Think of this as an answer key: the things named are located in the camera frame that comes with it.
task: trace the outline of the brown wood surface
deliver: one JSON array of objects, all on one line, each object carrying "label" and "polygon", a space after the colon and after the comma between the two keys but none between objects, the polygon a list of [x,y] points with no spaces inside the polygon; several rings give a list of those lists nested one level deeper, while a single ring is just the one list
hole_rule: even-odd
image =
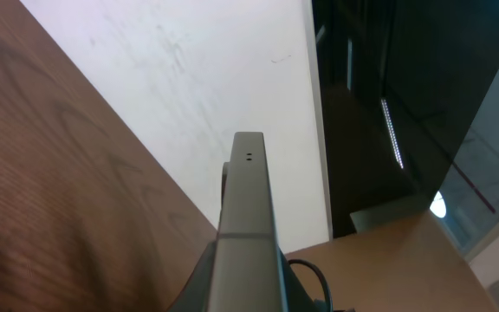
[{"label": "brown wood surface", "polygon": [[162,311],[214,236],[34,17],[0,0],[0,311]]},{"label": "brown wood surface", "polygon": [[[299,250],[288,258],[317,265],[334,308],[357,312],[496,312],[469,265],[426,212],[362,234]],[[294,266],[312,298],[317,277]]]}]

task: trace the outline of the cable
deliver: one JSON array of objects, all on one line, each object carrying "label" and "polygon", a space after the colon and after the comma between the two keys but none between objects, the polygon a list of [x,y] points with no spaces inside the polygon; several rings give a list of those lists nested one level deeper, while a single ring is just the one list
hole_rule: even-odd
[{"label": "cable", "polygon": [[319,270],[319,268],[316,265],[310,263],[309,261],[305,261],[305,260],[301,260],[301,259],[290,259],[290,260],[288,260],[288,264],[289,265],[301,264],[301,265],[307,266],[308,268],[313,270],[313,272],[319,278],[319,282],[321,283],[322,292],[325,296],[325,303],[327,304],[327,312],[333,312],[333,310],[334,310],[333,309],[333,298],[330,296],[330,288],[328,287],[327,279],[325,278],[324,275],[322,275],[321,270]]}]

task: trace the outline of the wire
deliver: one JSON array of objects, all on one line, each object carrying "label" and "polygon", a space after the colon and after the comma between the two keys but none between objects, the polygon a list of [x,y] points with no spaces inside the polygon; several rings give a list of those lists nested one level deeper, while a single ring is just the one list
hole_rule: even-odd
[{"label": "wire", "polygon": [[301,264],[310,268],[319,278],[319,282],[321,283],[322,292],[325,296],[325,303],[327,304],[327,312],[333,312],[333,298],[330,296],[330,288],[328,287],[327,279],[322,274],[319,268],[310,263],[309,261],[301,260],[301,259],[290,259],[288,260],[288,264]]}]

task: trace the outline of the brown wooden panel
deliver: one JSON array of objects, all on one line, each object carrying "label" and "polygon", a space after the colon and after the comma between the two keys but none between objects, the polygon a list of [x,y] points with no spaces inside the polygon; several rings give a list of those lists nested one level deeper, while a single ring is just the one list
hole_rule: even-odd
[{"label": "brown wooden panel", "polygon": [[[496,312],[429,212],[299,250],[288,258],[303,258],[321,269],[335,309]],[[313,272],[294,269],[311,297],[322,298]]]},{"label": "brown wooden panel", "polygon": [[0,0],[0,311],[164,310],[214,236],[34,17]]}]

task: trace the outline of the led light strip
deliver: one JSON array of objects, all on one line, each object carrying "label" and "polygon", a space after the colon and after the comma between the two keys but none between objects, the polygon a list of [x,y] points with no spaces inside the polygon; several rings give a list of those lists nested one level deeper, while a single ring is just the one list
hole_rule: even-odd
[{"label": "led light strip", "polygon": [[390,112],[388,112],[386,99],[380,99],[380,104],[382,106],[382,112],[385,115],[386,127],[388,128],[388,133],[390,134],[390,141],[392,142],[394,156],[396,157],[396,161],[398,161],[399,166],[404,169],[404,161],[402,161],[402,156],[399,153],[398,142],[396,141],[396,133],[394,132],[394,127],[392,126],[392,119],[390,118]]}]

